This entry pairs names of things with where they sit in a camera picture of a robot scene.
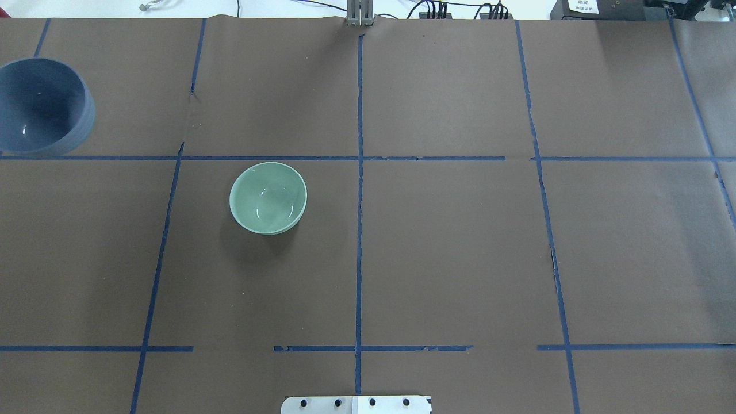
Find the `green ceramic bowl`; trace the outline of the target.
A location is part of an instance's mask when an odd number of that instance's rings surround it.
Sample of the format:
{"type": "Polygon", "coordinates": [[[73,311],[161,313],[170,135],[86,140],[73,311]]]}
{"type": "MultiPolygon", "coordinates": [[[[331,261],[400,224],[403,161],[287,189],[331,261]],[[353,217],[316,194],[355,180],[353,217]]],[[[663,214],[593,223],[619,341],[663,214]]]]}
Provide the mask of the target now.
{"type": "Polygon", "coordinates": [[[281,162],[257,163],[231,186],[229,211],[244,229],[263,236],[285,233],[301,220],[308,187],[295,168],[281,162]]]}

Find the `blue ceramic bowl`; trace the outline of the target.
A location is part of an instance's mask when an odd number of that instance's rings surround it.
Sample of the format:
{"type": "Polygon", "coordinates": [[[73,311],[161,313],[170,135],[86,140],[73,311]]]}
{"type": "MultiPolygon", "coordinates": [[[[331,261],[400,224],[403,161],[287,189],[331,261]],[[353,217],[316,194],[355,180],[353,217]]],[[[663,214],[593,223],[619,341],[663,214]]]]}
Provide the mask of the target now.
{"type": "Polygon", "coordinates": [[[1,149],[30,157],[61,156],[84,144],[95,101],[78,71],[34,57],[1,68],[1,149]]]}

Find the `brown paper table cover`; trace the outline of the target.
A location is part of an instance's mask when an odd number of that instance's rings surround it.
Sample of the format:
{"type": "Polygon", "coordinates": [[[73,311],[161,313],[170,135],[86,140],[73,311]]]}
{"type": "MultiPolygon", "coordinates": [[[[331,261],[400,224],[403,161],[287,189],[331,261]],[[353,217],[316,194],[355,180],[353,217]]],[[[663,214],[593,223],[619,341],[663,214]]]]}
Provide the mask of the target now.
{"type": "Polygon", "coordinates": [[[3,19],[31,57],[97,121],[2,151],[3,413],[734,412],[733,25],[3,19]]]}

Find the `black computer box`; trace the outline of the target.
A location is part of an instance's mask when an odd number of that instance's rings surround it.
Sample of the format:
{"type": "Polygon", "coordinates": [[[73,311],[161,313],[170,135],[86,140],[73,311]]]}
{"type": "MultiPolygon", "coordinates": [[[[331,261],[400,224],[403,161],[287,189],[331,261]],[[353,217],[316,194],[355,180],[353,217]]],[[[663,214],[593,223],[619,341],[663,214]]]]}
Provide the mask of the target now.
{"type": "Polygon", "coordinates": [[[662,2],[556,1],[551,20],[661,21],[670,18],[662,2]]]}

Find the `aluminium frame post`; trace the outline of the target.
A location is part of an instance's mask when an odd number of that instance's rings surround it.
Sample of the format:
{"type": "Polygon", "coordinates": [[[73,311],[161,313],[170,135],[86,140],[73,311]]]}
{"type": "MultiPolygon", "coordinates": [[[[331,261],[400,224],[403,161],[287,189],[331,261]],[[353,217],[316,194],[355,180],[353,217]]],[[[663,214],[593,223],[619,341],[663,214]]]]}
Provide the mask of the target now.
{"type": "Polygon", "coordinates": [[[348,0],[346,2],[347,26],[373,26],[375,13],[373,0],[348,0]]]}

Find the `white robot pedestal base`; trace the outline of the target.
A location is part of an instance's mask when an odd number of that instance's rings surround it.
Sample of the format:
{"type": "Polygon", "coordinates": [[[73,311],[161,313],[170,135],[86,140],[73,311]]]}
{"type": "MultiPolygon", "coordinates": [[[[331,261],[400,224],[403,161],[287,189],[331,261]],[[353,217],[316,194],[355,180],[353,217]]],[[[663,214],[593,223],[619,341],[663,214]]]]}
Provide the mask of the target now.
{"type": "Polygon", "coordinates": [[[281,413],[432,413],[430,396],[293,396],[281,413]]]}

